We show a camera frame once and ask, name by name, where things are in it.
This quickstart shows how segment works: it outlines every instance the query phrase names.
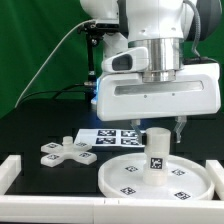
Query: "white cable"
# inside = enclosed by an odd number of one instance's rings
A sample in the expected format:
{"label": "white cable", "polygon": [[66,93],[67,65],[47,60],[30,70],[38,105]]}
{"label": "white cable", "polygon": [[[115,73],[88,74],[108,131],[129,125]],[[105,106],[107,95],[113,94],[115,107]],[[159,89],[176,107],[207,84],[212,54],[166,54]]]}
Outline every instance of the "white cable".
{"label": "white cable", "polygon": [[35,76],[32,78],[32,80],[29,82],[29,84],[26,86],[26,88],[23,90],[23,92],[21,93],[19,99],[16,102],[15,108],[17,108],[17,106],[19,105],[21,99],[24,97],[25,93],[27,92],[27,90],[30,88],[30,86],[33,84],[33,82],[36,80],[36,78],[40,75],[40,73],[42,72],[42,70],[44,69],[44,67],[47,65],[47,63],[50,61],[50,59],[52,58],[52,56],[55,54],[55,52],[58,50],[58,48],[62,45],[62,43],[81,25],[85,24],[85,23],[89,23],[89,22],[93,22],[95,21],[94,19],[92,20],[87,20],[85,22],[82,22],[80,24],[78,24],[77,26],[75,26],[74,28],[72,28],[63,38],[62,40],[59,42],[59,44],[55,47],[55,49],[52,51],[52,53],[48,56],[48,58],[46,59],[46,61],[43,63],[43,65],[40,67],[40,69],[37,71],[37,73],[35,74]]}

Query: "green backdrop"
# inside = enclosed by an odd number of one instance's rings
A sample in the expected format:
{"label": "green backdrop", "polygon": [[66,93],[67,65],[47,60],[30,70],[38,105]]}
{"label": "green backdrop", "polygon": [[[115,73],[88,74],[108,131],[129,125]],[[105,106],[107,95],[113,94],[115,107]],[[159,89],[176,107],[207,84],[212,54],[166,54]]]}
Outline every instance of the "green backdrop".
{"label": "green backdrop", "polygon": [[[19,95],[39,67],[62,39],[78,23],[89,19],[79,0],[0,0],[0,117],[12,110]],[[202,56],[224,64],[224,18],[217,31],[200,43]],[[185,56],[191,56],[191,43]],[[100,75],[102,48],[95,49]],[[29,93],[60,90],[87,78],[85,36],[74,33],[52,58]],[[224,81],[220,79],[224,99]],[[82,95],[72,94],[74,98]]]}

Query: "black tabletop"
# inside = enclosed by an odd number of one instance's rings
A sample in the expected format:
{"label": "black tabletop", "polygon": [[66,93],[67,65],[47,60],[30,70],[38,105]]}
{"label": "black tabletop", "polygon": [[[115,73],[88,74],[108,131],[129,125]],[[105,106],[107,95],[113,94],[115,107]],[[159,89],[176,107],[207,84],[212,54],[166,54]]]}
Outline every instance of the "black tabletop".
{"label": "black tabletop", "polygon": [[[145,119],[141,129],[173,130],[174,118]],[[91,105],[82,100],[29,100],[0,120],[0,163],[8,155],[22,156],[22,172],[7,194],[102,196],[98,189],[99,167],[108,159],[143,148],[93,147],[98,160],[87,166],[73,160],[55,168],[40,164],[40,147],[61,144],[64,136],[76,137],[79,129],[131,129],[130,121],[102,122]],[[171,154],[204,164],[207,159],[224,161],[224,114],[191,116],[182,142],[171,142]]]}

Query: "white plus-shaped object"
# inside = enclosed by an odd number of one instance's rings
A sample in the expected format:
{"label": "white plus-shaped object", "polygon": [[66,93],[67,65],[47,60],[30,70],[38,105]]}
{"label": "white plus-shaped object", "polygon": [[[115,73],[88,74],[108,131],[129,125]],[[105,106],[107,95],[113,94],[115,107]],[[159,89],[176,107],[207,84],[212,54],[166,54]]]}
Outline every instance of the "white plus-shaped object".
{"label": "white plus-shaped object", "polygon": [[92,148],[86,143],[73,143],[72,137],[64,137],[62,145],[49,143],[41,147],[41,151],[49,153],[41,158],[41,164],[49,167],[55,167],[66,159],[73,159],[76,162],[89,165],[97,160],[97,156],[87,152]]}

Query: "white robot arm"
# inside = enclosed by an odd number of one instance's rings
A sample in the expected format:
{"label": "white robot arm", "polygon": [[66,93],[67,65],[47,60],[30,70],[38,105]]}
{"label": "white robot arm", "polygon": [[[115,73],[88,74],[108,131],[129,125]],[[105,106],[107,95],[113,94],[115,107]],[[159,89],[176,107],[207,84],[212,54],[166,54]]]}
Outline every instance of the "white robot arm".
{"label": "white robot arm", "polygon": [[[102,1],[90,0],[88,4],[85,1],[89,6],[86,11],[93,15],[94,7],[100,10],[107,5],[108,12],[115,8],[116,0]],[[194,18],[194,12],[185,2],[187,0],[126,1],[129,48],[124,47],[122,53],[111,54],[102,62],[104,72],[97,103],[101,120],[185,118],[218,111],[221,105],[219,65],[183,65],[183,42],[192,30]],[[115,21],[115,14],[105,15],[102,16],[104,21]]]}

